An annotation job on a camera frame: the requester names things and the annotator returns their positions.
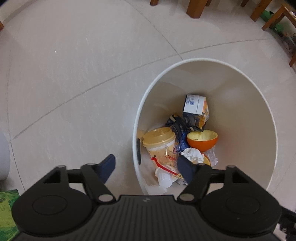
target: wooden table leg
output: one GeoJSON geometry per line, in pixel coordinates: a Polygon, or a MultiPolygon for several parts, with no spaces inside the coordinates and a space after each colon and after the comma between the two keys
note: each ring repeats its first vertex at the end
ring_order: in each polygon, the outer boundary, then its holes
{"type": "Polygon", "coordinates": [[[285,10],[285,7],[281,6],[281,8],[277,10],[277,12],[266,22],[266,24],[264,24],[262,29],[265,30],[271,25],[277,24],[280,20],[282,20],[283,17],[285,16],[284,10],[285,10]]]}
{"type": "Polygon", "coordinates": [[[292,59],[291,59],[291,61],[289,63],[290,67],[292,67],[295,62],[296,62],[296,53],[293,54],[293,56],[292,56],[292,59]]]}
{"type": "Polygon", "coordinates": [[[208,0],[190,0],[187,14],[192,18],[199,18],[208,0]]]}
{"type": "Polygon", "coordinates": [[[0,22],[0,31],[4,28],[3,23],[0,22]]]}
{"type": "Polygon", "coordinates": [[[253,21],[257,21],[263,11],[267,8],[267,6],[271,3],[272,0],[261,0],[258,4],[257,8],[255,8],[254,12],[251,15],[251,19],[253,21]]]}
{"type": "Polygon", "coordinates": [[[211,1],[212,0],[207,0],[207,4],[206,4],[207,7],[211,4],[211,1]]]}
{"type": "Polygon", "coordinates": [[[155,6],[155,5],[157,5],[158,4],[158,0],[151,0],[150,1],[150,5],[151,6],[155,6]]]}
{"type": "Polygon", "coordinates": [[[243,0],[242,3],[241,3],[241,6],[242,6],[242,7],[246,6],[246,4],[247,4],[248,1],[249,1],[249,0],[243,0]]]}

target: tile grout line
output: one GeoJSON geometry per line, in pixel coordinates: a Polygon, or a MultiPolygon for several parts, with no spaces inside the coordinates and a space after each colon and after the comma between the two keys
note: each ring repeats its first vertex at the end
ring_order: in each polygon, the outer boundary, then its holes
{"type": "MultiPolygon", "coordinates": [[[[14,154],[14,152],[13,152],[13,148],[12,148],[12,143],[11,143],[11,142],[10,142],[10,146],[11,146],[11,151],[12,151],[13,159],[15,160],[15,154],[14,154]]],[[[26,189],[25,189],[25,187],[24,187],[24,184],[23,184],[21,178],[20,178],[20,182],[21,182],[21,184],[22,184],[22,187],[23,187],[24,191],[26,191],[26,189]]]]}
{"type": "Polygon", "coordinates": [[[181,52],[179,54],[184,54],[184,53],[189,53],[192,51],[196,51],[196,50],[201,50],[201,49],[205,49],[205,48],[209,48],[209,47],[215,47],[215,46],[220,46],[220,45],[224,45],[224,44],[233,44],[233,43],[240,43],[240,42],[248,42],[248,41],[261,41],[261,40],[278,40],[278,39],[250,39],[250,40],[239,40],[239,41],[233,41],[233,42],[228,42],[228,43],[221,43],[221,44],[215,44],[215,45],[210,45],[210,46],[206,46],[206,47],[201,47],[201,48],[197,48],[197,49],[193,49],[193,50],[188,50],[185,52],[181,52]]]}
{"type": "Polygon", "coordinates": [[[285,177],[287,171],[289,170],[289,167],[291,166],[292,162],[294,161],[295,157],[296,157],[296,153],[294,154],[294,156],[293,156],[291,162],[289,163],[289,166],[288,166],[287,170],[286,170],[285,173],[283,174],[283,177],[280,179],[279,183],[278,183],[277,186],[275,187],[275,189],[274,189],[272,195],[275,193],[275,191],[277,190],[278,186],[280,185],[280,183],[281,183],[282,180],[284,179],[284,177],[285,177]]]}
{"type": "MultiPolygon", "coordinates": [[[[16,35],[18,34],[18,32],[19,32],[19,30],[20,30],[20,28],[21,28],[21,26],[22,26],[22,22],[21,22],[21,24],[20,24],[18,30],[17,30],[16,33],[15,33],[16,35]]],[[[8,125],[8,134],[9,134],[9,144],[10,144],[10,147],[11,147],[13,160],[14,160],[14,162],[15,162],[15,167],[16,167],[16,169],[17,169],[17,173],[18,173],[19,178],[20,178],[20,182],[21,182],[21,184],[22,184],[22,187],[23,187],[24,191],[26,191],[26,189],[25,189],[25,187],[24,187],[24,184],[23,184],[23,182],[22,182],[22,179],[21,179],[21,177],[20,177],[20,172],[19,172],[18,167],[17,167],[17,162],[16,162],[16,160],[15,160],[15,155],[14,155],[14,152],[13,152],[12,142],[11,142],[10,126],[9,126],[8,89],[9,89],[9,78],[10,78],[11,65],[12,65],[12,53],[11,53],[11,50],[10,50],[10,52],[9,52],[9,70],[8,70],[8,73],[7,73],[7,96],[6,96],[6,98],[7,98],[7,99],[6,99],[6,103],[7,103],[7,105],[6,105],[6,109],[7,109],[7,125],[8,125]]]]}
{"type": "MultiPolygon", "coordinates": [[[[208,47],[214,47],[214,46],[224,45],[224,44],[231,44],[231,43],[238,43],[238,42],[247,42],[247,41],[257,41],[257,40],[276,40],[276,39],[251,39],[251,40],[234,41],[234,42],[228,42],[228,43],[217,44],[217,45],[211,45],[211,46],[206,46],[206,47],[202,47],[202,48],[198,48],[198,49],[193,49],[193,50],[189,50],[189,51],[186,51],[186,52],[182,52],[182,53],[180,53],[180,54],[188,53],[188,52],[196,51],[196,50],[200,50],[200,49],[205,49],[205,48],[208,48],[208,47]]],[[[155,63],[155,62],[160,61],[160,60],[164,60],[164,59],[166,59],[166,58],[170,58],[170,57],[173,57],[173,56],[179,56],[179,57],[183,60],[183,58],[180,56],[180,54],[176,51],[176,54],[174,54],[174,55],[170,55],[170,56],[168,56],[168,57],[161,58],[161,59],[159,59],[159,60],[155,60],[155,61],[152,61],[152,62],[150,62],[150,63],[143,64],[143,65],[141,65],[141,66],[139,66],[139,67],[136,67],[136,68],[133,68],[133,69],[131,69],[131,70],[128,70],[128,71],[126,71],[126,72],[124,72],[124,73],[122,73],[122,74],[116,75],[116,76],[114,76],[114,77],[112,77],[112,78],[110,78],[110,79],[107,79],[107,80],[105,80],[105,81],[103,81],[103,82],[101,82],[101,83],[99,83],[99,84],[97,84],[97,85],[95,85],[95,86],[93,86],[93,87],[91,87],[91,88],[89,88],[89,89],[87,89],[87,90],[85,90],[85,91],[83,91],[83,92],[77,94],[76,96],[72,97],[71,99],[69,99],[69,100],[67,100],[67,101],[65,101],[65,102],[63,102],[63,103],[61,103],[61,104],[59,104],[59,105],[56,106],[54,109],[52,109],[52,110],[50,110],[49,112],[47,112],[46,114],[44,114],[42,117],[38,118],[38,119],[37,119],[36,121],[34,121],[32,124],[28,125],[25,129],[23,129],[20,133],[18,133],[16,136],[14,136],[11,140],[16,139],[20,134],[22,134],[22,133],[25,132],[27,129],[29,129],[33,124],[35,124],[36,122],[38,122],[39,120],[41,120],[43,117],[47,116],[48,114],[50,114],[51,112],[53,112],[54,110],[56,110],[57,108],[59,108],[60,106],[62,106],[63,104],[68,103],[69,101],[75,99],[76,97],[78,97],[78,96],[80,96],[80,95],[86,93],[87,91],[90,91],[90,90],[92,90],[93,88],[96,88],[96,87],[98,87],[98,86],[100,86],[100,85],[102,85],[102,84],[104,84],[104,83],[106,83],[106,82],[108,82],[108,81],[110,81],[110,80],[112,80],[112,79],[114,79],[114,78],[117,78],[117,77],[119,77],[119,76],[121,76],[121,75],[123,75],[123,74],[126,74],[126,73],[128,73],[128,72],[130,72],[130,71],[136,70],[136,69],[138,69],[138,68],[144,67],[144,66],[146,66],[146,65],[148,65],[148,64],[152,64],[152,63],[155,63]]]]}
{"type": "Polygon", "coordinates": [[[141,65],[141,66],[139,66],[139,67],[136,67],[136,68],[133,68],[133,69],[128,70],[128,71],[126,71],[126,72],[123,72],[122,74],[118,74],[118,75],[116,75],[116,76],[114,76],[114,77],[112,77],[112,78],[110,78],[110,79],[107,79],[107,80],[105,80],[105,81],[103,81],[103,82],[101,82],[101,83],[99,83],[99,84],[96,84],[96,85],[94,85],[94,86],[88,88],[87,90],[85,90],[85,91],[83,91],[83,92],[81,92],[81,93],[75,95],[75,96],[72,97],[71,99],[69,99],[69,100],[67,100],[67,101],[65,101],[65,102],[63,102],[63,103],[61,103],[61,104],[59,104],[58,106],[56,106],[55,108],[53,108],[52,110],[50,110],[49,112],[47,112],[46,114],[44,114],[43,116],[41,116],[39,119],[37,119],[36,121],[34,121],[32,124],[28,125],[25,129],[23,129],[19,134],[17,134],[15,137],[13,137],[12,140],[16,139],[20,134],[22,134],[23,132],[25,132],[27,129],[29,129],[29,128],[30,128],[32,125],[34,125],[36,122],[40,121],[43,117],[49,115],[51,112],[53,112],[54,110],[56,110],[57,108],[59,108],[59,107],[62,106],[63,104],[66,104],[66,103],[70,102],[71,100],[74,100],[75,98],[79,97],[80,95],[83,95],[84,93],[86,93],[86,92],[88,92],[88,91],[90,91],[90,90],[92,90],[92,89],[94,89],[94,88],[96,88],[96,87],[98,87],[98,86],[100,86],[100,85],[102,85],[102,84],[104,84],[104,83],[110,81],[110,80],[113,80],[113,79],[115,79],[115,78],[117,78],[117,77],[119,77],[119,76],[121,76],[121,75],[127,74],[127,73],[129,73],[129,72],[131,72],[131,71],[134,71],[134,70],[136,70],[136,69],[139,69],[139,68],[141,68],[141,67],[144,67],[144,66],[146,66],[146,65],[148,65],[148,64],[153,64],[153,63],[155,63],[155,62],[158,62],[158,61],[161,61],[161,60],[164,60],[164,59],[167,59],[167,58],[173,57],[173,56],[178,56],[178,54],[170,55],[170,56],[168,56],[168,57],[161,58],[161,59],[159,59],[159,60],[155,60],[155,61],[152,61],[152,62],[147,63],[147,64],[143,64],[143,65],[141,65]]]}
{"type": "Polygon", "coordinates": [[[161,34],[161,36],[169,43],[169,45],[173,48],[173,50],[179,55],[179,57],[183,60],[183,58],[180,56],[180,54],[177,52],[177,50],[172,46],[172,44],[164,37],[164,35],[155,27],[153,23],[151,23],[148,18],[146,18],[139,10],[137,10],[131,3],[124,0],[126,3],[128,3],[133,9],[135,9],[139,14],[141,14],[155,29],[157,32],[161,34]]]}

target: cardboard box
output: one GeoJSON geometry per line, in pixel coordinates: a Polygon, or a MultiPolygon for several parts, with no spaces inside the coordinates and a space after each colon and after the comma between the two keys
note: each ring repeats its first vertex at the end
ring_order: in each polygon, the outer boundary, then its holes
{"type": "Polygon", "coordinates": [[[209,119],[207,99],[199,95],[186,95],[183,107],[183,118],[192,131],[203,131],[209,119]]]}

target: white trash can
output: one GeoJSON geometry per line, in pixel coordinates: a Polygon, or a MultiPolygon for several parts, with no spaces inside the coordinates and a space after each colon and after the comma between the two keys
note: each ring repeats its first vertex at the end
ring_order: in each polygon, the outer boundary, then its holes
{"type": "Polygon", "coordinates": [[[214,59],[195,58],[164,70],[141,100],[133,130],[133,160],[143,193],[178,196],[185,188],[173,183],[165,190],[158,185],[142,137],[164,126],[173,113],[181,115],[188,93],[207,98],[210,118],[206,129],[219,135],[215,147],[219,162],[214,168],[236,165],[267,189],[277,158],[277,135],[265,98],[237,68],[214,59]]]}

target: plastic wrapper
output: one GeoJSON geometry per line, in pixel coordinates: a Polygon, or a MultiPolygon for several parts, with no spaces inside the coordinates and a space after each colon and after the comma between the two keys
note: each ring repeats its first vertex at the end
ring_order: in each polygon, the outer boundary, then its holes
{"type": "Polygon", "coordinates": [[[203,154],[205,154],[208,157],[212,167],[218,163],[218,158],[215,154],[215,146],[203,152],[203,154]]]}
{"type": "Polygon", "coordinates": [[[190,147],[186,141],[186,136],[190,130],[187,128],[185,121],[178,114],[172,114],[165,126],[170,127],[176,134],[175,150],[177,153],[190,147]]]}
{"type": "Polygon", "coordinates": [[[178,171],[177,159],[178,154],[170,151],[168,148],[166,149],[166,153],[160,158],[156,158],[156,156],[151,158],[151,160],[155,162],[157,167],[160,167],[161,169],[167,171],[176,178],[184,179],[178,171]]]}

